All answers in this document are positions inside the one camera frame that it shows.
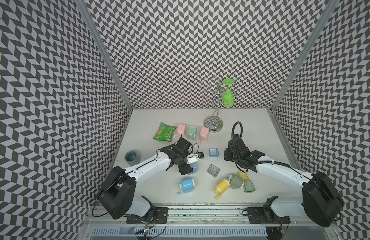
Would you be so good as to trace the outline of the blue pencil sharpener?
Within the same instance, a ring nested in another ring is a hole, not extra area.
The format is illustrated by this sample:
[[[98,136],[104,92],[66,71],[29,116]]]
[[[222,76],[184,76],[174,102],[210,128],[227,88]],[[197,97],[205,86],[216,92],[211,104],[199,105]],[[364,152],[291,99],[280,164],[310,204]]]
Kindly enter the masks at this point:
[[[180,191],[178,192],[178,195],[190,193],[195,188],[195,181],[193,178],[186,178],[181,181],[179,184]]]
[[[191,163],[190,164],[190,167],[192,168],[192,172],[190,174],[194,174],[198,171],[199,167],[198,167],[198,163],[197,162],[194,162],[194,163]]]

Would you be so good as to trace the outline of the clear blue tray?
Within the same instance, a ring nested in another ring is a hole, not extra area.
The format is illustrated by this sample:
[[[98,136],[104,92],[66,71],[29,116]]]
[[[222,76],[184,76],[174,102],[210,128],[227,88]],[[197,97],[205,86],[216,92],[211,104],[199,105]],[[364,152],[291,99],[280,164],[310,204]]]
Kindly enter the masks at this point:
[[[217,149],[217,148],[209,149],[209,156],[211,158],[218,158],[219,157],[219,149]]]

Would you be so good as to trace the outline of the mint green pencil sharpener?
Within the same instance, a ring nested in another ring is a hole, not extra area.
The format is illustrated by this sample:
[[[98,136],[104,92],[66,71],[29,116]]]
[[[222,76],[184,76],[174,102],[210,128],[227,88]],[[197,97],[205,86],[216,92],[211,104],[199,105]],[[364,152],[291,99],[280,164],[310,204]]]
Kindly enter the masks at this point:
[[[187,138],[190,140],[195,140],[197,137],[197,127],[195,126],[189,126]]]

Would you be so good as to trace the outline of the clear grey tray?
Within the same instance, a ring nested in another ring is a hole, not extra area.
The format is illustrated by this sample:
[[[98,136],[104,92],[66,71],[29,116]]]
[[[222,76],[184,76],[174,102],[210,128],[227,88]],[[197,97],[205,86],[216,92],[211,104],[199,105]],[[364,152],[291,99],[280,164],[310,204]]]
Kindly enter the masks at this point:
[[[207,173],[213,176],[214,178],[216,178],[219,175],[220,170],[221,170],[220,168],[211,164],[209,168],[207,169]]]

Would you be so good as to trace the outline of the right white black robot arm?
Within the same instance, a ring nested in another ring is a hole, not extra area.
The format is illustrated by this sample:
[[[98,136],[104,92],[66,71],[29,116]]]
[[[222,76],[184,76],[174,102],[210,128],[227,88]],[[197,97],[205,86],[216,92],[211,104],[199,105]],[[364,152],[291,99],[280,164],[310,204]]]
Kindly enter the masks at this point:
[[[290,198],[269,198],[263,206],[266,215],[309,218],[325,228],[339,219],[344,201],[325,173],[297,170],[260,151],[250,151],[238,134],[233,134],[228,142],[224,159],[241,169],[271,177],[298,194]]]

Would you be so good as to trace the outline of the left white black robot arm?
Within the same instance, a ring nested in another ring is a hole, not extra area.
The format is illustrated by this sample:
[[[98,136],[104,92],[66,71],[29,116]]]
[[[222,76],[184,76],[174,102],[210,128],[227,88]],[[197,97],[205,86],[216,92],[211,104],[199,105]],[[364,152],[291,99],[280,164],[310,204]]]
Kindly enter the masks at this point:
[[[194,145],[181,137],[175,143],[158,149],[153,157],[137,165],[126,169],[113,167],[101,184],[96,204],[101,204],[114,220],[125,215],[151,218],[155,206],[144,196],[135,197],[137,185],[172,166],[178,166],[181,175],[192,173],[194,169],[191,164],[204,157],[203,152],[196,153]]]

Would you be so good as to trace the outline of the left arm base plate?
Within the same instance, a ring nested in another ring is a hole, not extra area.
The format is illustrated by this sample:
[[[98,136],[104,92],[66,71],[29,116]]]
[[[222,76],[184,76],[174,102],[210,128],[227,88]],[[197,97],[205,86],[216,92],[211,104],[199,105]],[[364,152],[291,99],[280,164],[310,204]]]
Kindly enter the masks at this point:
[[[152,207],[143,217],[128,215],[126,222],[128,224],[165,224],[168,218],[168,211],[169,208],[167,207]]]

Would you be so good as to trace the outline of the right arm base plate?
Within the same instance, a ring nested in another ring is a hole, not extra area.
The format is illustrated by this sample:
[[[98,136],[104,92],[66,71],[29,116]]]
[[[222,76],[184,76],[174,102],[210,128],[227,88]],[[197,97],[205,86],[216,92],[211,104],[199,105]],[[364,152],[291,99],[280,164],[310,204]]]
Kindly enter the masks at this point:
[[[263,207],[246,208],[246,216],[251,224],[290,224],[290,217],[279,217],[272,209]]]

